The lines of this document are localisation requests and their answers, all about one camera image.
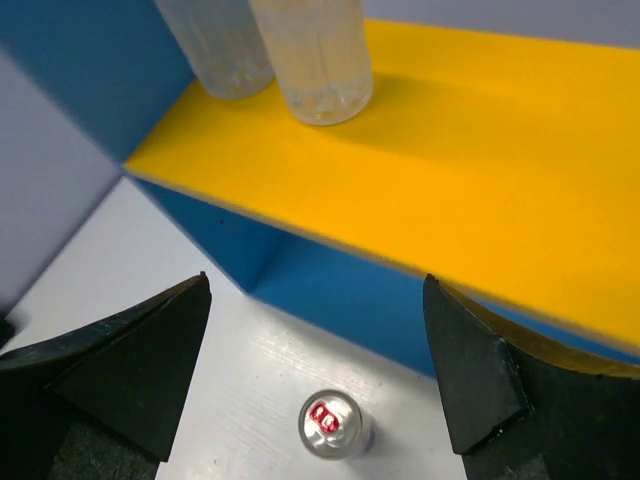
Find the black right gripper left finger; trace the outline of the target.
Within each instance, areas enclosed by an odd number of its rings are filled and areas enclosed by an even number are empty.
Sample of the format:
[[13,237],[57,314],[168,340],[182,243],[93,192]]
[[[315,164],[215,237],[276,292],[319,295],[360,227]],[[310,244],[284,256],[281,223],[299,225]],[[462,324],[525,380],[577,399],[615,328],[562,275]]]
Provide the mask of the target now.
[[155,478],[172,450],[211,302],[200,273],[2,354],[2,478]]

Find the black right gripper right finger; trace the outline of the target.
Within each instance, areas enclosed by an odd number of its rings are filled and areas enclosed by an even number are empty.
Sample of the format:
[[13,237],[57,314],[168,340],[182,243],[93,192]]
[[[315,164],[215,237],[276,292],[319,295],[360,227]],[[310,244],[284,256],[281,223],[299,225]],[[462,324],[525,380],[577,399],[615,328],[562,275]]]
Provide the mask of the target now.
[[638,366],[522,326],[432,275],[423,310],[467,478],[638,478]]

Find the blue and yellow shelf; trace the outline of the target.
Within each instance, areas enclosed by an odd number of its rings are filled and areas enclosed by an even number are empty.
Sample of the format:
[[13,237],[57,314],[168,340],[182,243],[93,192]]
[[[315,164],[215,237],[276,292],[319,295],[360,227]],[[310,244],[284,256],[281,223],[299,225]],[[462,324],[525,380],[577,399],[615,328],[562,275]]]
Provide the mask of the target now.
[[261,301],[421,372],[434,275],[639,357],[639,52],[369,20],[375,90],[296,122],[207,95],[150,1],[5,1],[1,46]]

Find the Pocari Sweat bottle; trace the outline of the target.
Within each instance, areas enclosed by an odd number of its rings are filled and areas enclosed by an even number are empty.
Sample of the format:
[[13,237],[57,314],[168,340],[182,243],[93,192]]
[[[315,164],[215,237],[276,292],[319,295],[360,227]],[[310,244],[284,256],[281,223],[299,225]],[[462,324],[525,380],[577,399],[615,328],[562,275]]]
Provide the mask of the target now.
[[356,116],[374,88],[360,0],[250,3],[291,114],[318,126]]
[[237,100],[275,75],[246,0],[156,0],[193,73],[213,97]]

